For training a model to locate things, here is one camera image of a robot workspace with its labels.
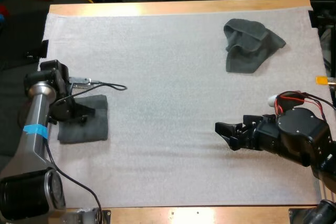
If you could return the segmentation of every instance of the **blue tape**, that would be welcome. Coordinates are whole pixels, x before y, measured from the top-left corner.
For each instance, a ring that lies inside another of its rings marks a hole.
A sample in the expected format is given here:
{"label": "blue tape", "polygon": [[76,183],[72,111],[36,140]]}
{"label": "blue tape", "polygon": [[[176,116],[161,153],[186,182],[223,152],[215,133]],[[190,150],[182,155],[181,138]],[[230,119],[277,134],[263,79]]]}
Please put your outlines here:
{"label": "blue tape", "polygon": [[48,128],[42,124],[30,124],[25,125],[23,127],[23,131],[27,132],[27,134],[38,134],[42,137],[48,139]]}

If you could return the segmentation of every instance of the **crumpled gray towel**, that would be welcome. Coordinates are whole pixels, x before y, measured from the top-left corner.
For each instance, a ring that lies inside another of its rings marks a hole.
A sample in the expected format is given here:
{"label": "crumpled gray towel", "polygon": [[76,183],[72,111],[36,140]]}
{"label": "crumpled gray towel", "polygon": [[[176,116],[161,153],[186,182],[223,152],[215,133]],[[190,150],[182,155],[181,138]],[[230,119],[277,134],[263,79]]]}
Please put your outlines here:
{"label": "crumpled gray towel", "polygon": [[84,124],[59,122],[58,140],[61,144],[75,144],[106,140],[108,138],[108,103],[105,95],[75,98],[79,104],[95,109]]}
{"label": "crumpled gray towel", "polygon": [[253,73],[286,42],[262,23],[231,19],[224,26],[228,41],[226,71]]}

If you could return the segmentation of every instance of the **red wire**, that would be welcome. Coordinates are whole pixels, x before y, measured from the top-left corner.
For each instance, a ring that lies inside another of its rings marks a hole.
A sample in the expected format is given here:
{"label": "red wire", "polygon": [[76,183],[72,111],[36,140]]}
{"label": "red wire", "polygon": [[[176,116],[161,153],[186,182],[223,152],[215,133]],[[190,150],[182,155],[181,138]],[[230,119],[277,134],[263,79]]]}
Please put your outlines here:
{"label": "red wire", "polygon": [[311,102],[311,101],[306,101],[306,100],[303,100],[303,99],[300,99],[300,98],[294,98],[294,97],[283,97],[283,96],[280,96],[282,99],[287,99],[287,100],[294,100],[294,101],[300,101],[300,102],[309,102],[309,103],[312,103],[314,105],[316,105],[319,109],[320,109],[320,112],[321,112],[321,115],[323,114],[323,110],[322,110],[322,107],[320,105],[318,105],[317,103],[314,103],[314,102]]}
{"label": "red wire", "polygon": [[278,115],[279,114],[279,109],[281,111],[281,113],[283,113],[283,109],[280,105],[278,105],[278,98],[275,99],[275,102],[274,102],[274,106],[275,106],[275,113]]}

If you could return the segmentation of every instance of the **black wire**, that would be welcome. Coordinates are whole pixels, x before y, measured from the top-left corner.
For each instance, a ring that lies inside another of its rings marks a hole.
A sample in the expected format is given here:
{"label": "black wire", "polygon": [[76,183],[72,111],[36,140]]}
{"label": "black wire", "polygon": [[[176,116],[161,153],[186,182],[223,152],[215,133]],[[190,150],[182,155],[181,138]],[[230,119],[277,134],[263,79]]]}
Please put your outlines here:
{"label": "black wire", "polygon": [[[51,112],[51,109],[57,105],[58,103],[61,103],[61,102],[64,102],[65,100],[69,99],[69,98],[73,98],[73,97],[76,97],[78,95],[81,95],[81,94],[84,94],[84,93],[87,93],[93,89],[97,89],[99,87],[103,87],[103,86],[107,86],[107,87],[110,87],[110,88],[113,88],[113,89],[116,89],[118,91],[124,91],[127,89],[126,86],[123,86],[123,85],[119,85],[119,84],[113,84],[113,83],[106,83],[106,82],[103,82],[97,86],[94,86],[90,89],[87,89],[85,91],[82,91],[82,92],[79,92],[77,94],[71,94],[71,95],[68,95],[67,97],[64,97],[64,98],[61,98],[59,100],[57,100],[56,102],[54,102],[50,108],[49,108],[49,111],[48,111],[48,114],[47,114],[47,119],[49,120],[49,117],[50,117],[50,112]],[[90,189],[89,187],[83,185],[82,183],[78,182],[77,180],[71,178],[69,175],[67,175],[66,173],[64,173],[55,163],[54,161],[54,158],[52,157],[53,155],[51,154],[51,151],[50,151],[50,148],[49,148],[49,144],[48,144],[48,140],[43,138],[44,140],[44,143],[46,145],[46,149],[47,149],[47,153],[48,153],[48,156],[50,158],[50,161],[51,163],[55,166],[55,169],[56,171],[58,171],[60,174],[62,174],[65,178],[67,178],[68,180],[70,180],[71,182],[75,183],[76,185],[79,185],[80,187],[84,188],[85,190],[87,190],[88,192],[90,192],[93,196],[94,196],[94,199],[96,200],[97,204],[98,204],[98,208],[99,208],[99,223],[100,224],[103,224],[103,210],[101,208],[101,204],[100,204],[100,201],[98,199],[98,196],[95,194],[95,192]]]}
{"label": "black wire", "polygon": [[295,94],[299,94],[299,95],[303,96],[304,98],[307,98],[307,99],[310,99],[310,100],[313,100],[314,102],[316,102],[316,103],[318,104],[318,106],[321,108],[321,116],[322,116],[323,120],[324,120],[325,122],[327,122],[327,118],[325,117],[325,114],[324,114],[324,111],[323,111],[323,106],[322,106],[321,102],[320,102],[319,100],[317,100],[317,99],[321,99],[321,98],[316,97],[315,95],[311,95],[311,94],[308,94],[308,93],[305,93],[305,92],[304,92],[304,93],[301,93],[301,92],[298,92],[298,91],[285,91],[285,92],[279,94],[277,97],[280,97],[281,95],[284,95],[284,94],[286,94],[286,93],[295,93]]}
{"label": "black wire", "polygon": [[99,208],[99,223],[100,224],[103,224],[103,210],[101,208],[101,204],[100,204],[100,201],[98,199],[98,196],[97,194],[92,190],[90,189],[89,187],[83,185],[82,183],[78,182],[77,180],[71,178],[69,175],[67,175],[66,173],[64,173],[55,163],[54,161],[54,158],[52,157],[52,154],[51,154],[51,151],[50,151],[50,147],[49,147],[49,144],[48,144],[48,140],[46,138],[43,138],[43,141],[44,141],[44,144],[46,145],[46,149],[47,149],[47,153],[48,153],[48,156],[50,158],[50,161],[51,163],[54,165],[56,171],[58,171],[58,173],[62,174],[63,177],[67,178],[68,180],[70,180],[71,182],[75,183],[76,185],[79,185],[80,187],[84,188],[85,190],[87,190],[88,192],[90,192],[93,196],[94,196],[94,199],[96,200],[97,204],[98,204],[98,208]]}
{"label": "black wire", "polygon": [[309,94],[309,93],[304,93],[304,94],[306,94],[306,95],[309,96],[309,97],[313,97],[313,98],[315,98],[315,99],[318,99],[318,100],[320,100],[320,101],[326,103],[326,104],[329,105],[330,107],[332,107],[334,110],[336,110],[336,107],[335,107],[332,103],[328,102],[327,100],[322,99],[322,98],[320,98],[320,97],[317,97],[316,95],[313,95],[313,94]]}

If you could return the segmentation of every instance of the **black cylinder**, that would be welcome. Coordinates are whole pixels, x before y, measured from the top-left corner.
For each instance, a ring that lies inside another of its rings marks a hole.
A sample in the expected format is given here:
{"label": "black cylinder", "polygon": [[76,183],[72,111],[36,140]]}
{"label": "black cylinder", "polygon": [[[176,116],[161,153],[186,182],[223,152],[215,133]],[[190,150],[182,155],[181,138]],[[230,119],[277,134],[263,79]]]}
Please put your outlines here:
{"label": "black cylinder", "polygon": [[46,214],[46,171],[22,174],[0,183],[0,211],[7,220],[19,220]]}
{"label": "black cylinder", "polygon": [[329,200],[322,200],[317,208],[307,214],[304,224],[334,224],[336,222],[336,205]]}

